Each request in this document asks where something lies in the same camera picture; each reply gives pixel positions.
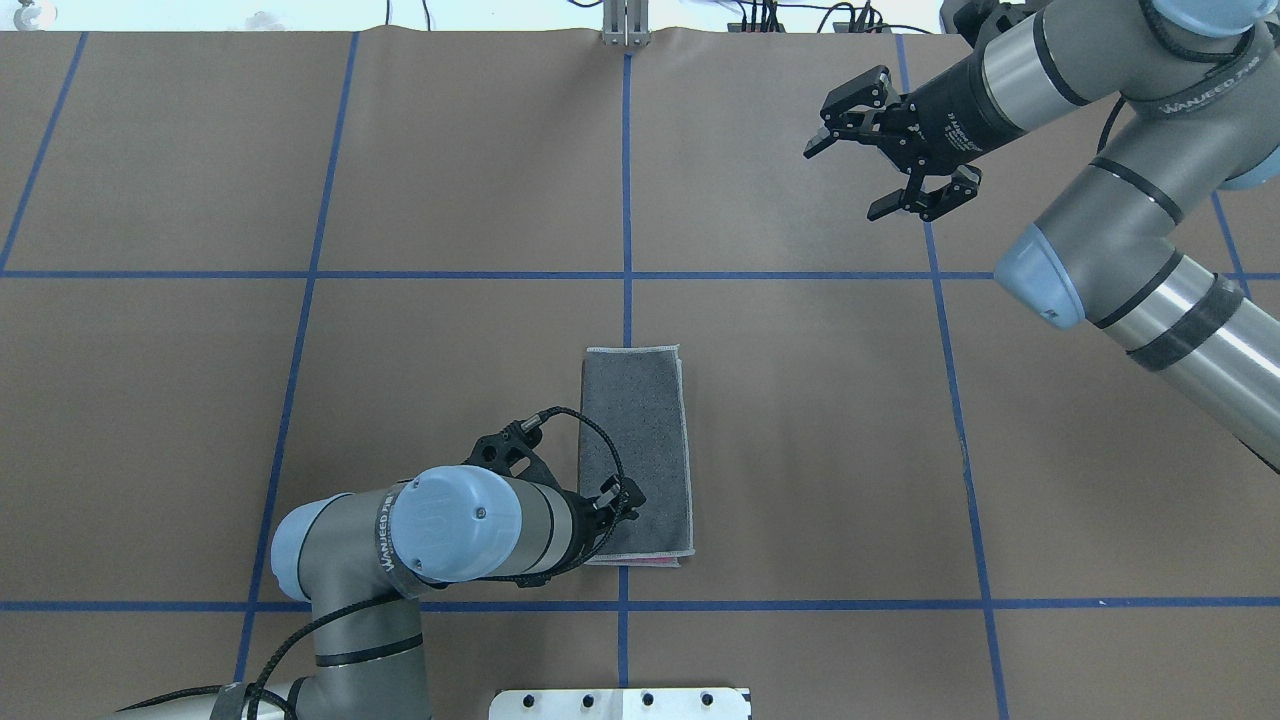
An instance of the metal bracket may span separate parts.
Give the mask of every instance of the metal bracket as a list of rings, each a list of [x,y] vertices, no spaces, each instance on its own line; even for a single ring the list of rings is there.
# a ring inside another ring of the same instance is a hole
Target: metal bracket
[[[604,0],[602,38],[617,47],[649,45],[649,0]]]
[[[746,688],[506,691],[489,720],[750,720]]]

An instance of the white wall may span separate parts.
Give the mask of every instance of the white wall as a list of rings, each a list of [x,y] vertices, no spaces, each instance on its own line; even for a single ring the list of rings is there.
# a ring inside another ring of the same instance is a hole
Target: white wall
[[[385,0],[40,0],[52,3],[60,31],[227,31],[227,29],[365,29],[383,24]],[[827,5],[826,1],[791,0]],[[739,19],[732,1],[650,0],[650,27],[671,26],[723,31]],[[927,29],[938,27],[941,0],[879,0],[890,23]],[[428,0],[436,29],[553,29],[599,27],[600,8],[575,8],[564,0]],[[14,29],[18,0],[0,0],[0,31]],[[782,8],[780,19],[790,32],[813,32],[823,10]],[[832,18],[847,19],[847,10]],[[394,24],[425,28],[421,0],[392,0]]]

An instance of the blue tape line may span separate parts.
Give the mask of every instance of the blue tape line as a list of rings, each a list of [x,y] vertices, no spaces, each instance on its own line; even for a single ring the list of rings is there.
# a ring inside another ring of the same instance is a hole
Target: blue tape line
[[[631,347],[635,268],[631,258],[631,63],[635,58],[622,56],[622,347]],[[631,597],[631,569],[618,568],[618,687],[630,684],[631,616],[627,603]]]
[[[1280,597],[1073,597],[993,600],[996,610],[1123,610],[1130,607],[1277,607]]]
[[[945,272],[945,281],[991,281],[992,273]],[[927,281],[916,270],[4,270],[14,279],[485,279],[485,281]]]
[[[622,346],[631,347],[631,61],[622,56]]]
[[[982,610],[980,600],[636,600],[632,612],[883,612]]]
[[[0,612],[244,612],[244,602],[6,600]]]
[[[320,279],[485,279],[485,281],[620,281],[622,273],[593,270],[320,270]]]
[[[280,468],[284,465],[284,445],[289,436],[289,419],[293,413],[293,397],[298,387],[298,369],[302,365],[302,348],[306,342],[307,325],[311,320],[311,300],[315,295],[316,270],[320,266],[320,251],[324,246],[324,229],[329,213],[329,197],[333,192],[333,178],[338,170],[338,154],[342,147],[342,128],[347,117],[347,100],[351,96],[351,78],[356,68],[356,50],[360,47],[360,33],[351,33],[351,47],[347,50],[347,70],[342,81],[342,97],[338,101],[338,119],[333,129],[333,145],[329,150],[329,169],[325,173],[324,193],[320,197],[320,213],[316,218],[316,233],[311,246],[311,268],[307,287],[302,295],[302,311],[298,315],[298,331],[293,341],[293,359],[289,361],[289,380],[284,389],[284,406],[280,411],[280,427],[275,438],[275,455],[271,459],[271,477],[268,480],[266,501],[262,507],[262,523],[259,528],[257,552],[253,556],[253,574],[248,588],[248,609],[244,611],[244,625],[241,629],[239,653],[236,657],[236,682],[244,679],[244,666],[248,662],[248,648],[253,637],[253,616],[259,592],[262,585],[262,566],[266,560],[266,543],[271,533],[271,516],[275,512],[275,493],[280,484]]]
[[[631,569],[618,568],[618,687],[631,687]]]
[[[5,270],[14,279],[303,279],[306,270]]]
[[[906,67],[906,44],[901,35],[895,35],[897,44],[897,65],[902,73],[902,91],[911,91],[911,76]],[[924,223],[924,245],[929,254],[929,273],[933,275],[933,301],[937,305],[938,331],[942,337],[942,357],[947,366],[947,384],[951,391],[951,414],[955,419],[956,436],[960,439],[960,455],[964,461],[964,486],[969,505],[969,532],[973,536],[973,555],[978,565],[978,589],[982,593],[982,616],[987,625],[987,650],[991,655],[991,679],[996,691],[996,710],[1001,720],[1009,720],[1009,698],[1005,693],[1005,669],[1000,659],[1000,637],[996,633],[996,611],[991,603],[991,580],[987,574],[987,553],[982,539],[982,519],[978,514],[978,492],[973,483],[973,462],[969,457],[969,436],[964,425],[964,406],[960,402],[960,382],[956,378],[955,355],[951,348],[951,325],[947,322],[947,305],[942,293],[942,270],[938,265],[938,249],[933,237],[933,224]]]
[[[616,612],[612,600],[543,600],[506,602],[424,602],[422,612]]]
[[[1125,610],[1143,607],[1221,609],[1280,607],[1280,596],[1210,597],[1069,597],[1069,598],[980,598],[956,600],[628,600],[627,612],[913,612],[974,611],[987,606],[1018,610]],[[422,612],[617,612],[612,600],[424,602]],[[244,612],[247,602],[183,601],[0,601],[0,612]],[[306,602],[259,602],[262,612],[310,612]]]
[[[67,95],[72,91],[72,81],[76,79],[76,69],[79,68],[81,56],[84,54],[84,44],[88,42],[88,33],[82,32],[79,42],[76,44],[76,54],[72,55],[72,64],[67,68],[67,77],[63,78],[63,88],[58,92],[58,101],[54,102],[54,111],[49,115],[49,124],[45,126],[45,136],[40,138],[40,149],[36,150],[36,159],[31,163],[31,173],[27,174],[27,184],[22,188],[22,197],[18,199],[18,209],[9,223],[9,234],[5,236],[4,249],[0,250],[0,272],[9,264],[9,254],[18,241],[18,229],[22,228],[22,218],[27,214],[27,202],[36,190],[36,178],[40,176],[40,167],[45,164],[45,152],[49,151],[49,142],[54,138],[54,128],[58,127],[58,118],[63,114],[63,105],[67,104]]]
[[[658,270],[634,273],[637,281],[927,281],[933,275],[920,272],[806,272],[806,270]]]
[[[1217,196],[1217,191],[1210,196],[1213,201],[1213,213],[1217,215],[1217,225],[1222,228],[1222,238],[1226,240],[1226,252],[1231,256],[1231,265],[1235,268],[1235,275],[1240,283],[1240,290],[1244,291],[1244,296],[1253,300],[1253,292],[1249,291],[1248,275],[1244,273],[1244,265],[1240,263],[1240,252],[1235,247],[1235,237],[1231,234],[1231,224],[1226,222],[1226,210],[1222,209],[1222,200]]]

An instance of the wire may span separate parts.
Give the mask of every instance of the wire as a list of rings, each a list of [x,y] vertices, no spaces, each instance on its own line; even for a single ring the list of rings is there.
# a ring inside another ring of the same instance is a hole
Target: wire
[[[221,685],[204,685],[200,688],[187,688],[184,691],[174,691],[172,693],[165,693],[163,696],[156,696],[151,700],[145,700],[142,702],[136,702],[128,707],[122,707],[116,712],[124,712],[127,710],[142,710],[143,707],[152,707],[156,705],[164,705],[175,700],[182,700],[184,697],[198,697],[202,694],[215,694],[218,691],[223,689]]]
[[[298,641],[301,641],[302,638],[310,635],[311,633],[314,633],[319,628],[323,628],[324,625],[328,625],[329,623],[333,623],[334,620],[340,620],[340,619],[343,619],[347,615],[351,615],[353,612],[360,612],[361,610],[367,610],[370,607],[375,607],[375,606],[379,606],[379,605],[387,605],[388,602],[394,602],[397,600],[404,600],[404,597],[402,594],[397,593],[397,592],[390,592],[390,593],[387,593],[387,594],[380,594],[378,597],[371,597],[369,600],[362,600],[360,602],[353,602],[353,603],[351,603],[351,605],[348,605],[346,607],[342,607],[339,610],[334,610],[333,612],[330,612],[328,615],[323,615],[320,618],[316,618],[315,620],[312,620],[312,621],[307,623],[306,625],[302,625],[301,628],[298,628],[297,632],[294,632],[292,635],[288,637],[288,639],[285,639],[283,643],[280,643],[280,647],[275,648],[275,652],[271,653],[271,657],[266,661],[266,665],[262,666],[262,671],[257,674],[257,679],[253,680],[253,689],[250,692],[251,697],[250,697],[250,701],[248,701],[248,708],[244,712],[246,720],[257,720],[257,706],[259,706],[259,702],[261,700],[265,698],[269,702],[271,701],[271,696],[275,694],[275,693],[265,689],[266,688],[266,680],[271,676],[271,673],[275,671],[275,666],[280,664],[280,660],[284,659],[284,655],[287,652],[289,652],[289,650],[293,646],[296,646],[298,643]],[[284,714],[288,717],[289,710],[288,708],[282,708],[282,710],[284,710]]]
[[[892,28],[914,29],[915,32],[924,33],[924,35],[937,35],[932,29],[924,29],[923,27],[905,26],[905,24],[900,24],[900,23],[882,23],[882,24],[878,24],[878,26],[869,26],[865,32],[876,32],[878,29],[892,29]]]
[[[1111,108],[1111,114],[1107,115],[1107,124],[1102,126],[1102,135],[1098,137],[1098,152],[1102,152],[1102,150],[1107,146],[1107,142],[1111,140],[1111,128],[1115,127],[1116,118],[1120,117],[1120,110],[1124,109],[1124,105],[1125,100],[1124,97],[1120,97],[1116,100],[1115,108]]]
[[[128,707],[122,707],[120,710],[116,710],[116,712],[125,712],[125,711],[129,711],[129,710],[142,710],[143,707],[155,707],[157,705],[164,705],[166,702],[173,702],[175,700],[183,700],[183,698],[188,698],[188,697],[201,697],[201,696],[206,696],[206,694],[218,694],[219,692],[221,692],[221,689],[223,689],[223,685],[204,685],[204,687],[200,687],[200,688],[187,688],[184,691],[174,691],[172,693],[165,693],[163,696],[154,697],[151,700],[145,700],[142,702],[137,702],[137,703],[131,705]],[[257,693],[257,692],[259,691],[257,691],[257,688],[255,685],[252,685],[252,684],[248,685],[246,688],[246,693],[244,693],[246,698],[248,697],[250,693]],[[297,708],[293,707],[292,705],[289,705],[289,702],[287,700],[284,700],[283,697],[273,693],[271,691],[261,691],[261,696],[262,696],[262,700],[265,700],[268,703],[274,705],[275,707],[279,707],[280,711],[284,712],[284,717],[287,720],[298,720],[298,711],[297,711]]]
[[[854,19],[854,13],[858,12],[856,8],[854,8],[854,4],[852,3],[836,3],[831,8],[827,8],[827,12],[822,15],[822,22],[818,23],[818,29],[815,29],[814,32],[822,32],[822,28],[827,27],[827,18],[829,18],[831,14],[835,13],[836,10],[838,10],[840,8],[849,8],[849,26],[852,27],[854,22],[856,22]]]
[[[604,445],[609,448],[609,455],[613,456],[613,465],[618,470],[618,477],[620,478],[627,477],[626,471],[622,469],[622,457],[618,455],[618,448],[617,446],[613,445],[613,439],[609,437],[609,433],[604,432],[604,428],[596,425],[594,420],[579,413],[577,410],[573,410],[572,407],[562,407],[559,405],[543,410],[541,413],[538,414],[538,418],[543,423],[545,423],[547,420],[554,418],[556,415],[568,415],[571,418],[576,418],[580,423],[591,428],[595,432],[595,434],[600,436],[600,439],[603,439]],[[522,582],[527,584],[545,583],[547,580],[554,578],[556,575],[562,575],[564,573],[568,573],[570,570],[582,566],[582,564],[585,564],[588,560],[599,555],[600,550],[603,550],[604,546],[609,542],[609,538],[613,537],[613,530],[617,529],[618,523],[621,521],[622,521],[622,514],[616,512],[613,515],[613,519],[609,521],[609,527],[605,528],[604,533],[600,536],[600,539],[598,539],[595,544],[591,546],[590,550],[585,550],[577,557],[575,557],[568,565],[564,565],[563,568],[553,568],[545,573],[539,573],[536,575],[502,575],[502,577],[477,578],[477,579],[486,582],[500,582],[500,583],[511,583],[511,582]]]

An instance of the light blue joint cap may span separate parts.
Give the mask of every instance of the light blue joint cap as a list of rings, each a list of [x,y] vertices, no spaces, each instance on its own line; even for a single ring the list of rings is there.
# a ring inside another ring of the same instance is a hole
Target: light blue joint cap
[[[1155,0],[1161,15],[1204,37],[1231,37],[1276,9],[1276,0]]]
[[[1235,176],[1220,187],[1222,190],[1252,190],[1276,176],[1280,176],[1280,147],[1276,147],[1266,160],[1258,163],[1252,170]]]
[[[392,506],[396,555],[419,575],[465,583],[497,570],[516,548],[520,500],[507,480],[483,468],[433,468]]]
[[[302,559],[302,543],[307,541],[307,533],[316,518],[324,512],[329,503],[339,497],[347,497],[349,492],[339,492],[328,500],[308,502],[280,520],[280,527],[275,529],[271,538],[271,574],[275,582],[280,583],[284,594],[300,602],[311,602],[311,598],[302,592],[302,582],[298,580],[298,561]]]
[[[1033,225],[996,264],[996,282],[1055,327],[1066,329],[1084,320],[1084,305],[1066,268]]]

